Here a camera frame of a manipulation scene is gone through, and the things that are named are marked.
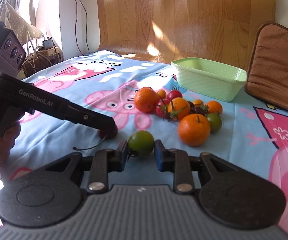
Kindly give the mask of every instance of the cherry tomato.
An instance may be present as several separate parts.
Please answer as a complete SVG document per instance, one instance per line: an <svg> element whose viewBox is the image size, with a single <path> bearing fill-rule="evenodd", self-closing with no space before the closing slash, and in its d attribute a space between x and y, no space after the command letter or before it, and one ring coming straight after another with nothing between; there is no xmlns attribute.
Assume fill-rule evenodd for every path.
<svg viewBox="0 0 288 240"><path fill-rule="evenodd" d="M196 99L193 101L193 104L194 105L197 105L197 106L203 106L204 105L204 102L200 99Z"/></svg>
<svg viewBox="0 0 288 240"><path fill-rule="evenodd" d="M181 92L179 92L178 90L172 90L167 94L166 99L172 101L175 98L182 98L182 97L183 95Z"/></svg>
<svg viewBox="0 0 288 240"><path fill-rule="evenodd" d="M223 113L223 107L217 101L209 101L205 104L205 106L207 107L207 110L209 113L214 113L214 114L222 114Z"/></svg>
<svg viewBox="0 0 288 240"><path fill-rule="evenodd" d="M165 92L164 89L158 90L158 91L157 91L157 94L158 94L162 99L166 98L166 92Z"/></svg>
<svg viewBox="0 0 288 240"><path fill-rule="evenodd" d="M216 133L222 128L222 120L218 114L210 113L206 115L206 118L210 124L210 132Z"/></svg>
<svg viewBox="0 0 288 240"><path fill-rule="evenodd" d="M148 156L154 150L155 140L148 131L137 131L128 139L128 148L132 156Z"/></svg>
<svg viewBox="0 0 288 240"><path fill-rule="evenodd" d="M167 114L167 107L169 105L170 101L168 99L160 99L157 102L157 106L155 107L155 113L159 117L164 117L165 114Z"/></svg>
<svg viewBox="0 0 288 240"><path fill-rule="evenodd" d="M97 130L97 134L103 139L106 136L106 139L113 139L116 137L118 133L118 128L115 125L111 130Z"/></svg>
<svg viewBox="0 0 288 240"><path fill-rule="evenodd" d="M193 104L193 102L191 102L191 101L187 101L188 103L189 103L189 106L190 107L195 107L195 105Z"/></svg>

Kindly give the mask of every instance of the camera lens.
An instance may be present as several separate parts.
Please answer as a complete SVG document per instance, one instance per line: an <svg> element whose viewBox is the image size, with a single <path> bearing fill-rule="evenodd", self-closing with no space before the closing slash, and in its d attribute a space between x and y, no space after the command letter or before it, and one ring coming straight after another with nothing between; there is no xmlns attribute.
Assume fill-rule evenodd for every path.
<svg viewBox="0 0 288 240"><path fill-rule="evenodd" d="M17 63L20 64L20 62L22 61L23 55L21 54L18 58L17 58Z"/></svg>
<svg viewBox="0 0 288 240"><path fill-rule="evenodd" d="M4 45L4 49L8 50L11 47L11 43L12 43L11 39L8 39Z"/></svg>
<svg viewBox="0 0 288 240"><path fill-rule="evenodd" d="M11 59L14 59L15 56L17 55L17 50L18 48L17 47L14 47L13 50L11 51Z"/></svg>

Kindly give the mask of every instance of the wire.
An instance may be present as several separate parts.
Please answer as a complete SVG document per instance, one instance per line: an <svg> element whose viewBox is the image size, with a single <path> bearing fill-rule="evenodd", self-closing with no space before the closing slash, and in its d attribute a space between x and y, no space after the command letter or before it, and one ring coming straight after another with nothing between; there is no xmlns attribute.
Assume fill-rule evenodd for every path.
<svg viewBox="0 0 288 240"><path fill-rule="evenodd" d="M26 77L30 76L28 71L26 70L25 66L22 65L21 69L24 71L24 74L25 74Z"/></svg>
<svg viewBox="0 0 288 240"><path fill-rule="evenodd" d="M56 47L55 47L55 44L54 44L53 39L52 39L52 43L53 43L53 47L54 47L54 49L55 49L55 54L57 55L57 59L59 60L58 63L60 63L60 56L59 56L59 54L58 54L57 51L56 51Z"/></svg>
<svg viewBox="0 0 288 240"><path fill-rule="evenodd" d="M93 147L85 148L85 149L79 149L79 148L73 147L73 150L74 151L85 151L85 150L94 149L95 147L99 146L106 139L106 137L107 137L107 135L105 135L104 138L97 145L95 145Z"/></svg>
<svg viewBox="0 0 288 240"><path fill-rule="evenodd" d="M86 31L85 31L85 39L86 39L86 45L87 45L88 53L90 53L90 49L89 49L89 47L88 47L88 43L87 43L87 11L86 11L86 9L85 9L84 4L82 3L82 1L81 1L81 0L79 0L79 1L80 1L81 5L83 6L84 11L85 11L85 14L86 14ZM75 0L75 3L76 3L76 22L77 22L77 1L76 1L76 0Z"/></svg>
<svg viewBox="0 0 288 240"><path fill-rule="evenodd" d="M36 52L36 54L45 58L51 64L51 66L53 66L52 62L47 57L45 57L43 54L39 53L38 51Z"/></svg>
<svg viewBox="0 0 288 240"><path fill-rule="evenodd" d="M45 62L44 62L42 59L40 59L39 55L42 56L42 54L36 52L36 56L38 57L38 59L40 60L40 62L42 62L46 68L50 67L50 66L46 65Z"/></svg>
<svg viewBox="0 0 288 240"><path fill-rule="evenodd" d="M27 63L29 63L29 64L31 65L31 67L30 67L30 66L25 66L25 67L34 68L34 69L37 69L37 70L43 70L43 69L45 69L45 68L36 68L36 67L33 67L32 63L29 62L29 61L27 61Z"/></svg>
<svg viewBox="0 0 288 240"><path fill-rule="evenodd" d="M34 72L36 73L35 63L34 63L34 57L32 58L32 61L33 61Z"/></svg>
<svg viewBox="0 0 288 240"><path fill-rule="evenodd" d="M77 43L77 35L76 35L76 24L77 24L77 1L75 0L75 4L76 4L76 20L75 20L75 40L76 40L76 45L78 50L80 51L80 53L84 56L84 54L81 52L80 47L78 46Z"/></svg>

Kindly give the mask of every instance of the orange tomato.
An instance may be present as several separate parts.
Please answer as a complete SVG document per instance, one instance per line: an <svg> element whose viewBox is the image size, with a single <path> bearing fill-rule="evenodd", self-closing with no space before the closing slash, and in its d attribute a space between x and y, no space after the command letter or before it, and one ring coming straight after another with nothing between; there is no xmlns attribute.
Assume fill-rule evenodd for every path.
<svg viewBox="0 0 288 240"><path fill-rule="evenodd" d="M204 105L204 102L200 99L196 99L193 101L193 104L196 105L196 106L203 106Z"/></svg>
<svg viewBox="0 0 288 240"><path fill-rule="evenodd" d="M158 94L151 88L141 88L134 97L134 105L141 112L149 113L155 109Z"/></svg>
<svg viewBox="0 0 288 240"><path fill-rule="evenodd" d="M223 107L217 101L209 101L205 104L205 106L207 107L207 110L209 113L214 113L214 114L222 114L223 113Z"/></svg>
<svg viewBox="0 0 288 240"><path fill-rule="evenodd" d="M158 94L162 99L166 98L166 92L165 92L165 90L163 90L163 89L158 90L158 91L157 91L157 94Z"/></svg>
<svg viewBox="0 0 288 240"><path fill-rule="evenodd" d="M177 132L183 143L198 146L209 137L210 125L202 114L189 114L179 122Z"/></svg>
<svg viewBox="0 0 288 240"><path fill-rule="evenodd" d="M174 98L168 105L167 112L174 121L190 114L191 107L184 98Z"/></svg>

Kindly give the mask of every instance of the bed sheet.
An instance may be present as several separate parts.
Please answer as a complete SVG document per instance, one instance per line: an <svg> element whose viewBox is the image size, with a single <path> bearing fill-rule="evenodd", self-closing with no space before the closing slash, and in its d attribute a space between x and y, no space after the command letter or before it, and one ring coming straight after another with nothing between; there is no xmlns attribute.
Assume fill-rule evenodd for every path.
<svg viewBox="0 0 288 240"><path fill-rule="evenodd" d="M167 64L137 61L109 51L76 57L27 78L39 87L88 109L115 119L119 134L96 149L84 151L93 155L102 148L116 148L137 130L147 130L161 139L166 148L179 148L189 155L211 152L258 176L269 179L285 193L287 206L280 226L288 232L288 112L267 105L241 89L230 102L221 102L223 127L211 134L204 145L189 147L177 135L177 122L167 122L139 112L132 103L136 91L144 86L155 90L178 89L183 97L193 101L212 100L179 87L176 69ZM7 182L26 172L73 152L72 148L88 148L100 138L95 129L58 120L35 112L21 119L21 133L1 168L1 179ZM198 176L194 172L196 187ZM122 173L109 174L110 184L169 184L170 172L160 173L153 156L130 158Z"/></svg>

